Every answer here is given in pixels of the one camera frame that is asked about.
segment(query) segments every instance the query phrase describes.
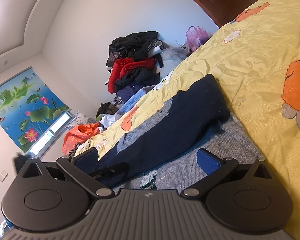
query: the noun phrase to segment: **blue gripper pad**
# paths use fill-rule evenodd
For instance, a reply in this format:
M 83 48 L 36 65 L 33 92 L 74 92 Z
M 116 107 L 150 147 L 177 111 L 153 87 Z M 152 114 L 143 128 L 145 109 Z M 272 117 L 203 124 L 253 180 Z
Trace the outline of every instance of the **blue gripper pad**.
M 219 169 L 224 161 L 219 157 L 215 156 L 208 150 L 201 148 L 197 152 L 197 163 L 199 167 L 207 174 L 213 173 L 215 170 Z

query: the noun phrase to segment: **yellow blanket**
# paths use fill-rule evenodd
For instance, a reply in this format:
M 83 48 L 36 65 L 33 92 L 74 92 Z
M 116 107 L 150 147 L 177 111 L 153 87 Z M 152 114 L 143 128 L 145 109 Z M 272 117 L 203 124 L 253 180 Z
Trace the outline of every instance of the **yellow blanket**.
M 300 0 L 259 0 L 249 9 L 85 148 L 98 148 L 102 157 L 178 90 L 211 73 L 290 193 L 294 211 L 286 230 L 300 239 Z

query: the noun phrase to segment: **ribbed gray surface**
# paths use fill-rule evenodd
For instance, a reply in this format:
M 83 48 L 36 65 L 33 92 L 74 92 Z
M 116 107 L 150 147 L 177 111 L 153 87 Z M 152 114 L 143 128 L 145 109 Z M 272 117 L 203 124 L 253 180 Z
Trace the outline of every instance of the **ribbed gray surface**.
M 69 228 L 44 234 L 25 233 L 13 229 L 3 239 L 290 240 L 292 238 L 284 231 L 263 236 L 243 235 L 230 231 L 216 223 L 200 202 L 185 200 L 176 190 L 123 189 L 113 199 L 98 200 L 84 219 Z

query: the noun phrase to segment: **blue towel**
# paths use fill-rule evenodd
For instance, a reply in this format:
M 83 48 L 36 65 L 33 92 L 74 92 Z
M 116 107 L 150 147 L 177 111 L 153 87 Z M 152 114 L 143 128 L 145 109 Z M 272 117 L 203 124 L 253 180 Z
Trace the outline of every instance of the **blue towel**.
M 124 115 L 126 112 L 130 111 L 138 100 L 147 94 L 154 86 L 148 86 L 141 88 L 137 93 L 135 93 L 117 112 L 116 114 Z

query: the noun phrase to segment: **floral pillow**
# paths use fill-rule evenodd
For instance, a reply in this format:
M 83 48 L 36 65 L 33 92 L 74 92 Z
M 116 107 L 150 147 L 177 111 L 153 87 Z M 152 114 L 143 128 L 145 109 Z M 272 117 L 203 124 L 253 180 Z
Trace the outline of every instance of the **floral pillow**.
M 96 123 L 97 121 L 93 118 L 87 117 L 86 115 L 77 112 L 75 118 L 72 120 L 70 124 L 66 126 L 67 129 L 71 130 L 75 126 L 80 125 L 80 124 L 88 124 L 88 123 Z

